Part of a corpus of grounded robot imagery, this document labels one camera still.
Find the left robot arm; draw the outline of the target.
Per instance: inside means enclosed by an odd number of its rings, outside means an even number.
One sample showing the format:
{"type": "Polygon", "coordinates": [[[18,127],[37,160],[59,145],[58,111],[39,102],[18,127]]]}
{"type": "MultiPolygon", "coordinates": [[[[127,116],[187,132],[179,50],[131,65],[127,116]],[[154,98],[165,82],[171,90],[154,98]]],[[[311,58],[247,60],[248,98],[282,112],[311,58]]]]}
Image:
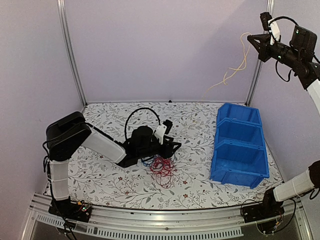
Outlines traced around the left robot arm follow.
{"type": "Polygon", "coordinates": [[[42,144],[46,151],[43,165],[55,209],[63,217],[70,217],[75,211],[69,193],[69,161],[80,149],[100,154],[121,168],[155,156],[171,158],[182,145],[169,136],[173,123],[170,120],[160,121],[158,116],[156,119],[155,129],[142,125],[132,133],[128,133],[126,121],[124,142],[115,140],[87,122],[79,111],[50,124],[42,144]]]}

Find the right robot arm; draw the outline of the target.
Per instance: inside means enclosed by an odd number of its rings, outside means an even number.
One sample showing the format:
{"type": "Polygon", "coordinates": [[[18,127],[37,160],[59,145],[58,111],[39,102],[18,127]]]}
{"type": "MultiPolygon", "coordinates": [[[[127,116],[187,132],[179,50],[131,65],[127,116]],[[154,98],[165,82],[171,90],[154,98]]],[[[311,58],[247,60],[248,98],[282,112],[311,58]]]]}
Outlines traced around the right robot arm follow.
{"type": "Polygon", "coordinates": [[[289,44],[280,42],[274,28],[247,39],[261,61],[274,59],[297,76],[281,82],[270,69],[263,70],[253,100],[262,111],[266,141],[285,177],[258,208],[262,218],[269,218],[278,210],[277,202],[320,186],[320,65],[313,62],[317,36],[296,26],[289,44]]]}

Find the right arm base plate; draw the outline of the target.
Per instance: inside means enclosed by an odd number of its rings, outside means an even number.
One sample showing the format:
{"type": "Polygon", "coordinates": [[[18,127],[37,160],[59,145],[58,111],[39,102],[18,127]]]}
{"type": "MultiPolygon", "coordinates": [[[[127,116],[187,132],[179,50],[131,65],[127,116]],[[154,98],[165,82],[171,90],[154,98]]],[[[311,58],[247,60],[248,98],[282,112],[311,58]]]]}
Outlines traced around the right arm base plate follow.
{"type": "Polygon", "coordinates": [[[280,216],[285,213],[285,210],[282,206],[266,208],[262,203],[259,203],[241,207],[240,213],[244,222],[250,223],[280,216]]]}

